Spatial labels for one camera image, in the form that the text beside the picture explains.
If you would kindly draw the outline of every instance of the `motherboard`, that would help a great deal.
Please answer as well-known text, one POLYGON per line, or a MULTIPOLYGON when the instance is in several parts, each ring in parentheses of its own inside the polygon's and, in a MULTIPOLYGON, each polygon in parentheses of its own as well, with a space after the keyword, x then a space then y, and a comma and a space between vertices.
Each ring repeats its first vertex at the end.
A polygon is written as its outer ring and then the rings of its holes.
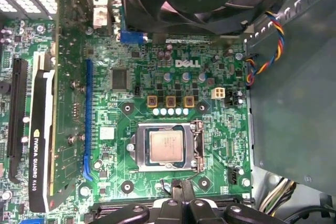
POLYGON ((125 43, 89 9, 59 0, 56 22, 2 30, 0 220, 89 223, 186 179, 197 197, 250 199, 243 44, 125 43))

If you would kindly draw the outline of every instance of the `green circuit board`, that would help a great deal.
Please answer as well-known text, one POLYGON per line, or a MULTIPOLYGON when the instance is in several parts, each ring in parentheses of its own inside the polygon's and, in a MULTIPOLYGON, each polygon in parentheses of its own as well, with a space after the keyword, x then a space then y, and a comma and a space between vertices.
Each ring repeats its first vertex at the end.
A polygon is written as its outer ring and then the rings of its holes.
MULTIPOLYGON (((89 183, 93 189, 93 201, 164 197, 160 179, 169 186, 172 179, 194 176, 193 171, 137 172, 137 165, 126 150, 139 123, 184 123, 193 120, 201 120, 205 125, 206 160, 205 171, 192 179, 195 193, 198 196, 250 194, 251 188, 242 185, 244 179, 250 180, 246 103, 225 107, 223 101, 211 99, 211 90, 215 87, 245 94, 245 87, 241 85, 241 61, 233 56, 223 57, 224 51, 212 50, 207 44, 176 45, 170 61, 157 59, 164 46, 123 45, 110 38, 93 36, 88 39, 87 47, 91 54, 89 57, 94 61, 92 162, 102 164, 99 169, 93 169, 95 180, 89 183), (216 55, 221 56, 220 60, 213 63, 211 59, 216 55), (200 67, 175 66, 175 60, 185 59, 197 61, 200 67), (127 70, 125 81, 118 79, 117 82, 128 83, 127 90, 114 91, 115 80, 111 75, 113 71, 123 69, 127 70), (166 73, 170 74, 169 82, 164 79, 166 73), (190 75, 190 81, 183 80, 184 73, 190 75), (199 80, 200 73, 206 74, 206 81, 199 80), (165 98, 168 96, 176 98, 174 111, 184 109, 184 98, 190 96, 194 97, 195 107, 189 108, 188 115, 156 116, 153 108, 147 106, 150 95, 158 97, 159 109, 167 108, 165 98), (131 114, 124 110, 129 104, 134 107, 131 114), (200 111, 198 104, 207 107, 207 112, 200 111), (237 185, 228 182, 228 166, 244 169, 237 185), (210 182, 206 189, 201 185, 204 178, 210 182), (134 190, 129 194, 123 192, 121 185, 124 181, 134 183, 134 190)), ((232 49, 233 55, 244 51, 242 45, 233 45, 232 49)))

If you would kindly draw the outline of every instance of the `gray metal panel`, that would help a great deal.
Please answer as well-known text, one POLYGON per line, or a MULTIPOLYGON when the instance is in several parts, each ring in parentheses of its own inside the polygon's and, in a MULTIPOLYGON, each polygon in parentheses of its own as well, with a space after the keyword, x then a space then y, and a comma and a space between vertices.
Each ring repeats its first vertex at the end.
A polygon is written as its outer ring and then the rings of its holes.
MULTIPOLYGON (((281 12, 291 8, 281 17, 285 54, 251 89, 255 165, 336 195, 336 3, 301 0, 296 14, 296 1, 281 12)), ((248 43, 260 61, 275 52, 268 22, 258 23, 260 33, 248 43)))

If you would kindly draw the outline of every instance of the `wire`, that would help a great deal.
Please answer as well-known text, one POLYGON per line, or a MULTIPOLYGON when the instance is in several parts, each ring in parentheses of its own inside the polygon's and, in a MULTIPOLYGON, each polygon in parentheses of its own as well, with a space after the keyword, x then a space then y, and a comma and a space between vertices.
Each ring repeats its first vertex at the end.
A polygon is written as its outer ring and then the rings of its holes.
POLYGON ((172 194, 171 194, 166 188, 164 188, 164 181, 163 181, 162 178, 160 179, 160 183, 161 183, 161 190, 162 190, 164 193, 168 194, 169 196, 172 196, 172 194))
POLYGON ((267 62, 265 62, 260 68, 257 68, 256 63, 252 59, 247 59, 246 62, 250 64, 250 70, 251 73, 249 73, 246 77, 246 84, 248 86, 251 86, 254 83, 254 78, 257 74, 260 74, 264 72, 267 68, 269 68, 271 65, 274 64, 277 60, 280 59, 282 52, 283 52, 283 47, 285 46, 285 32, 283 31, 283 27, 281 24, 277 21, 273 13, 271 12, 266 12, 265 13, 267 17, 272 21, 274 27, 276 28, 279 39, 278 39, 278 46, 277 50, 274 53, 274 55, 271 57, 271 59, 267 62))
POLYGON ((276 207, 276 205, 279 202, 285 203, 290 199, 291 195, 288 196, 288 192, 290 191, 290 188, 293 186, 293 184, 294 184, 294 181, 287 182, 281 194, 279 194, 279 196, 274 200, 274 202, 272 202, 272 204, 269 204, 269 206, 266 208, 266 211, 265 211, 266 214, 270 215, 273 212, 273 209, 276 207))
POLYGON ((279 191, 281 191, 286 183, 287 183, 288 179, 283 179, 274 189, 273 191, 271 191, 267 197, 264 199, 264 201, 260 204, 259 207, 259 211, 260 212, 264 212, 266 206, 272 201, 272 199, 278 194, 279 191))
POLYGON ((336 214, 336 210, 331 209, 331 208, 325 208, 325 207, 320 207, 320 206, 310 206, 310 207, 305 207, 305 208, 302 208, 296 211, 294 214, 284 219, 284 221, 289 224, 293 224, 297 222, 298 220, 307 217, 312 212, 331 212, 333 214, 336 214))

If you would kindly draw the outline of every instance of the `screw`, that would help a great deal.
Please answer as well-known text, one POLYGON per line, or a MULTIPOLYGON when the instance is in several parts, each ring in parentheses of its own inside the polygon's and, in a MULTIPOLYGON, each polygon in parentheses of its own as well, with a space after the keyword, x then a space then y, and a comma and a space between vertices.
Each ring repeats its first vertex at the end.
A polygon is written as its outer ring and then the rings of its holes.
POLYGON ((92 27, 88 27, 88 28, 86 29, 86 31, 85 31, 85 34, 86 34, 86 35, 91 35, 91 34, 93 34, 93 29, 92 29, 92 27))
POLYGON ((195 204, 198 205, 199 207, 201 207, 201 206, 204 205, 204 202, 201 201, 201 200, 196 200, 196 201, 195 201, 195 204))
POLYGON ((191 167, 196 167, 197 166, 196 160, 191 160, 190 165, 191 165, 191 167))
POLYGON ((140 206, 136 206, 133 208, 133 212, 142 212, 143 208, 140 206))
POLYGON ((308 182, 308 183, 311 183, 313 181, 313 179, 309 175, 306 175, 305 176, 305 181, 308 182))
POLYGON ((170 201, 168 201, 168 205, 177 206, 177 202, 175 200, 170 200, 170 201))
POLYGON ((244 55, 241 52, 238 52, 238 53, 236 53, 235 57, 236 57, 237 60, 242 60, 244 55))
POLYGON ((240 208, 240 207, 237 207, 237 206, 231 206, 230 209, 231 209, 233 212, 241 212, 241 208, 240 208))

